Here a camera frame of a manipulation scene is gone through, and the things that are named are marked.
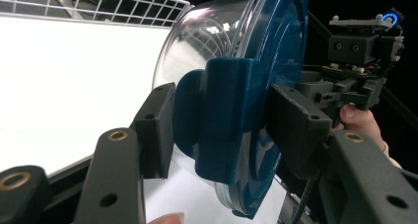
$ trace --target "white surface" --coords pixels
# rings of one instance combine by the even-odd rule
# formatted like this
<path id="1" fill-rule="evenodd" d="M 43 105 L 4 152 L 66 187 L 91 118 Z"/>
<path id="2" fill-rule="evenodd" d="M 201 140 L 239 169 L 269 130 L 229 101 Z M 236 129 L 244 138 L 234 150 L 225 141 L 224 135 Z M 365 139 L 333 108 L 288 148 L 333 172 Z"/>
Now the white surface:
<path id="1" fill-rule="evenodd" d="M 208 181 L 187 169 L 192 168 L 192 160 L 184 157 L 174 149 L 169 178 L 144 181 L 147 220 L 184 212 L 184 222 L 192 224 L 276 224 L 286 195 L 277 181 L 273 181 L 253 220 L 237 217 L 221 204 Z"/>
<path id="2" fill-rule="evenodd" d="M 51 174 L 129 126 L 169 31 L 0 17 L 0 171 Z"/>

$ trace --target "finger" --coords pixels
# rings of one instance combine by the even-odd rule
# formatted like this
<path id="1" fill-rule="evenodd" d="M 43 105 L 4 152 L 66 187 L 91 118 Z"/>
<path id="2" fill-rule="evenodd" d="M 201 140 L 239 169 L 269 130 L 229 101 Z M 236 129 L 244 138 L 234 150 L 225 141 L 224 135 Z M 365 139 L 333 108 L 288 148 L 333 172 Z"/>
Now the finger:
<path id="1" fill-rule="evenodd" d="M 336 132 L 336 131 L 339 131 L 339 130 L 342 130 L 342 129 L 344 129 L 344 124 L 338 123 L 337 126 L 331 128 L 331 132 Z"/>
<path id="2" fill-rule="evenodd" d="M 397 163 L 395 160 L 393 160 L 392 158 L 389 157 L 390 162 L 392 163 L 393 166 L 402 169 L 402 167 L 399 165 L 399 163 Z"/>
<path id="3" fill-rule="evenodd" d="M 370 111 L 360 111 L 354 105 L 346 105 L 340 110 L 341 121 L 344 122 L 346 129 L 362 132 L 372 138 L 372 140 L 384 149 L 384 142 L 378 123 Z"/>
<path id="4" fill-rule="evenodd" d="M 164 215 L 156 220 L 150 222 L 149 224 L 183 224 L 184 223 L 184 213 L 173 213 Z"/>

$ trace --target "white wire rack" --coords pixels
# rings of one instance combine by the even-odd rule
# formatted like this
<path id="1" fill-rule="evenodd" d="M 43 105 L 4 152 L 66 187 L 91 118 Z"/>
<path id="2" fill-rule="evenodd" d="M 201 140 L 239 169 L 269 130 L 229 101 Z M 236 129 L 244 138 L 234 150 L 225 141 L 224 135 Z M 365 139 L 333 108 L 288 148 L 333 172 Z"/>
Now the white wire rack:
<path id="1" fill-rule="evenodd" d="M 0 15 L 31 15 L 171 27 L 190 9 L 184 0 L 0 0 Z"/>

